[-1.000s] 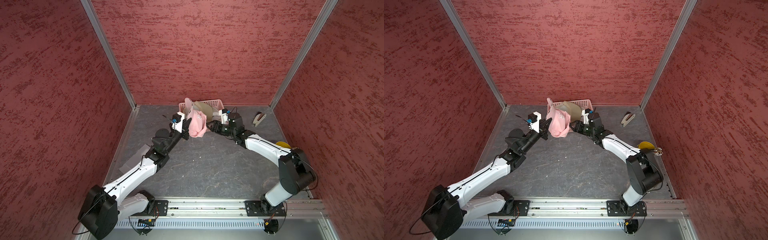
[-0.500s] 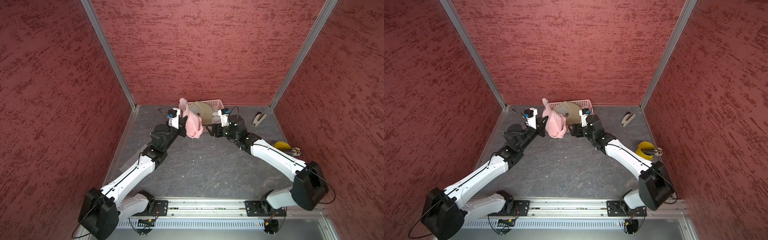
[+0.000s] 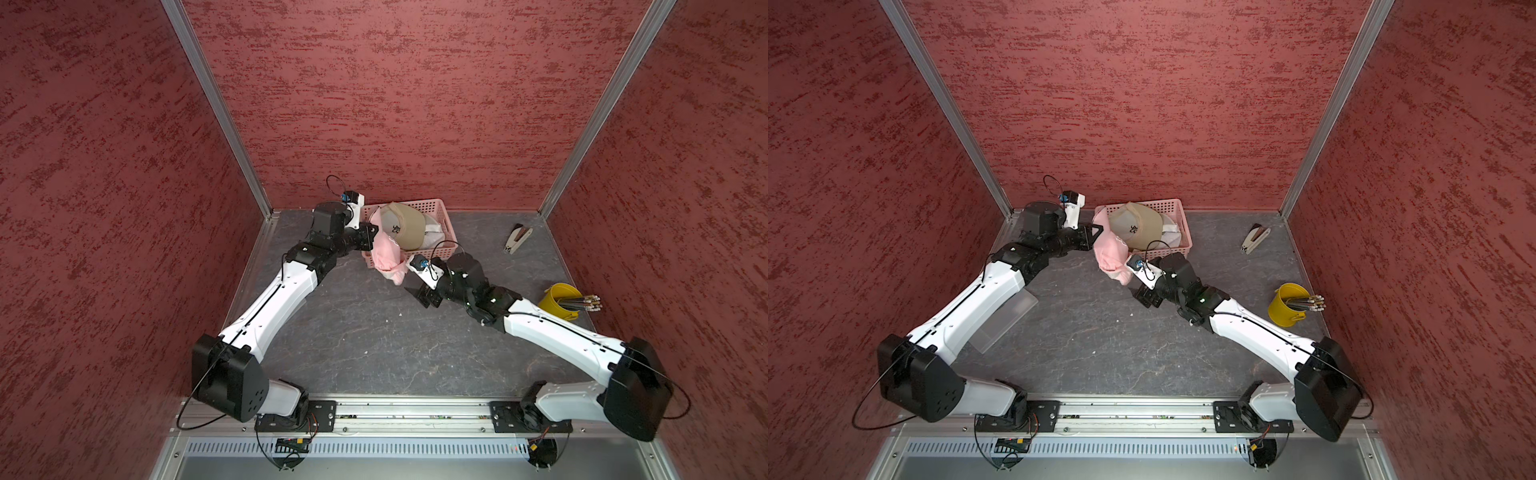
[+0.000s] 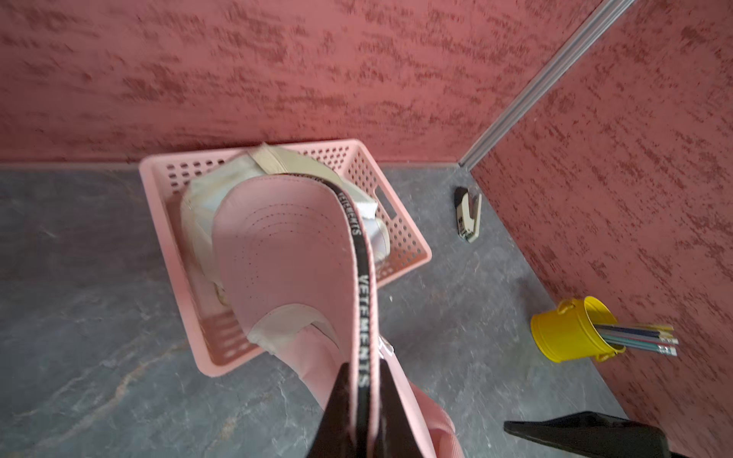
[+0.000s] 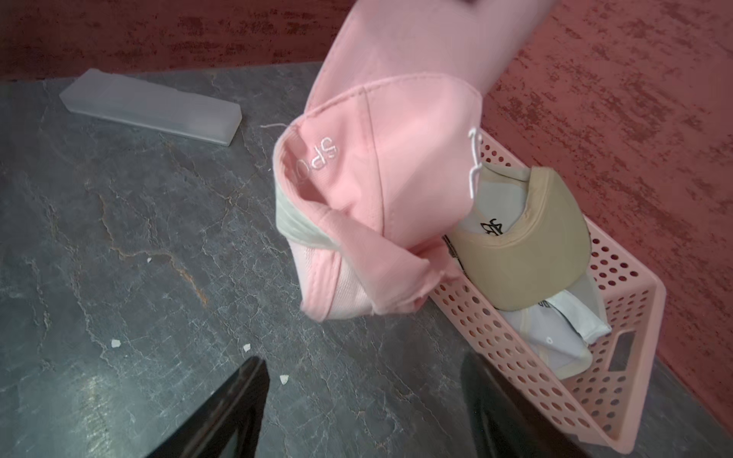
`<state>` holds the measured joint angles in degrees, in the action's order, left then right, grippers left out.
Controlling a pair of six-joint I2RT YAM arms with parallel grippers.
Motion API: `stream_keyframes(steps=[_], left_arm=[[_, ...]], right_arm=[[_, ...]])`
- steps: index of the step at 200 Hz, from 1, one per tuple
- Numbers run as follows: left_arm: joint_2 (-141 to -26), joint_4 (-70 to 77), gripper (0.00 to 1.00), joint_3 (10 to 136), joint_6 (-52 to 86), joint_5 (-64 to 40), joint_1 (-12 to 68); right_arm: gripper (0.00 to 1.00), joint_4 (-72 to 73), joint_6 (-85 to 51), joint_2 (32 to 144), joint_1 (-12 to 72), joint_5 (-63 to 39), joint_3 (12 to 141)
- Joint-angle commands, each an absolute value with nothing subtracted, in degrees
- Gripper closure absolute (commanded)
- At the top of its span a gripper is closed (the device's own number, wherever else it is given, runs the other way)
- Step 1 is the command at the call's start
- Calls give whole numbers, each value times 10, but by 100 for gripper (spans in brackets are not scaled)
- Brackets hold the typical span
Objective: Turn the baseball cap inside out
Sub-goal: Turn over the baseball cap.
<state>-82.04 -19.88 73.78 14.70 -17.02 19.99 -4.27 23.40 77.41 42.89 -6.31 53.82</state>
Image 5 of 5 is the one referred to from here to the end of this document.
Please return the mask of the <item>pink plastic basket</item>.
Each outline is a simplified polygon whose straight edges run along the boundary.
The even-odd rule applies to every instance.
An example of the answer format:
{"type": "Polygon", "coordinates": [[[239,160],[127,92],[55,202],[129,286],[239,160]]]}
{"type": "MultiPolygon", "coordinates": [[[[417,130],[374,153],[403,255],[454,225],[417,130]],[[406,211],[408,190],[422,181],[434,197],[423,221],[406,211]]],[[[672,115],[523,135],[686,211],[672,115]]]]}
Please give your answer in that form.
{"type": "Polygon", "coordinates": [[[580,208],[557,173],[474,131],[475,207],[447,244],[460,269],[431,299],[545,418],[634,448],[666,300],[662,281],[580,208]]]}

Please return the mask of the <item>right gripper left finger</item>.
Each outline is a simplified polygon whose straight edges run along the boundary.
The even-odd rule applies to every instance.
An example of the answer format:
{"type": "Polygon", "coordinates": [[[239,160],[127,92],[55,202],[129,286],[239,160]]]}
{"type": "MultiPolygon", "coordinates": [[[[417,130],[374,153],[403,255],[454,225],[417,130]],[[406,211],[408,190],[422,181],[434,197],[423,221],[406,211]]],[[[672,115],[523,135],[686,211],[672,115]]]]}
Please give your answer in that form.
{"type": "Polygon", "coordinates": [[[255,456],[269,385],[265,360],[248,358],[148,457],[255,456]]]}

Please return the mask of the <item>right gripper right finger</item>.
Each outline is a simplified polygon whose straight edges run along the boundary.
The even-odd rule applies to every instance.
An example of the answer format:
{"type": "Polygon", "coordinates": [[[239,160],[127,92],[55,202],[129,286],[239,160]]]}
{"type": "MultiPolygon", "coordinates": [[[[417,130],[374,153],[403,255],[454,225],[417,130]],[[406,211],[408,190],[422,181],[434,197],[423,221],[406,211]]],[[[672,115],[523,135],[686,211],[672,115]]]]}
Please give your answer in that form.
{"type": "Polygon", "coordinates": [[[479,457],[585,457],[487,359],[471,351],[461,385],[479,457]]]}

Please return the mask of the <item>pink baseball cap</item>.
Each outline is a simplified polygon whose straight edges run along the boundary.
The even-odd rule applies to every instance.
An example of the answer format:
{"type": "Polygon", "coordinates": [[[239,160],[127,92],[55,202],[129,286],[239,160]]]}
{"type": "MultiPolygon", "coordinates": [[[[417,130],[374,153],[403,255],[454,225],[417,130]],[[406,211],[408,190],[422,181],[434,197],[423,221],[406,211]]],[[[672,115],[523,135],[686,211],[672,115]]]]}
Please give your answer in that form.
{"type": "Polygon", "coordinates": [[[486,94],[549,1],[359,1],[273,150],[276,225],[317,322],[419,310],[458,269],[486,94]]]}

